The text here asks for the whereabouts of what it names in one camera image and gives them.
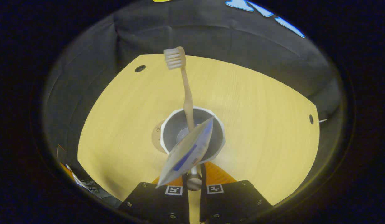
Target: cup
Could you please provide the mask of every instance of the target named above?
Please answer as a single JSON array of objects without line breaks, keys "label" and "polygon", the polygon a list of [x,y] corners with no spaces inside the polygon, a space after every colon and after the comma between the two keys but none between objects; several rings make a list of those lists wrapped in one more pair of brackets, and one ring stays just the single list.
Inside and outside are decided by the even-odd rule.
[{"label": "cup", "polygon": [[[195,126],[214,116],[213,131],[209,141],[208,150],[202,160],[205,163],[216,158],[225,144],[224,125],[220,119],[209,109],[198,106],[192,107]],[[173,111],[161,125],[161,146],[167,154],[173,147],[188,134],[187,119],[184,109]]]}]

